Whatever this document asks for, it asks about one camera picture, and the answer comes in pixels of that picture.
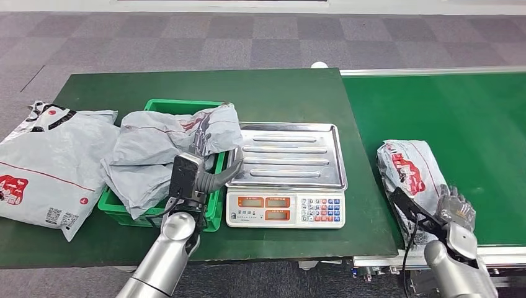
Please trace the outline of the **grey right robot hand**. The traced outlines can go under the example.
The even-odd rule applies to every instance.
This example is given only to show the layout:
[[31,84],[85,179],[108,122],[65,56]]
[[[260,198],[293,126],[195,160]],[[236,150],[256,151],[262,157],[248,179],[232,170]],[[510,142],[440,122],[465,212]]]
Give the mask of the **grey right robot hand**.
[[435,216],[443,223],[455,222],[470,232],[475,230],[476,211],[456,186],[440,185]]

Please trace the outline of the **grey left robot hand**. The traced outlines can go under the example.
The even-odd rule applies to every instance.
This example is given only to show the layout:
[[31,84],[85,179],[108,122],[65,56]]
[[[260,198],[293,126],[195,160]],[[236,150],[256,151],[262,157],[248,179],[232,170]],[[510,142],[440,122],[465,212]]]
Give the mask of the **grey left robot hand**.
[[[190,153],[198,157],[205,157],[205,149],[210,135],[207,135],[207,129],[210,126],[210,113],[200,112],[195,119],[194,124],[197,129],[194,133],[194,139],[189,147]],[[201,194],[209,194],[219,190],[228,181],[231,181],[240,171],[243,165],[243,159],[236,161],[231,167],[225,169],[218,174],[210,174],[206,172],[204,162],[198,167],[198,172],[195,179],[195,192]]]

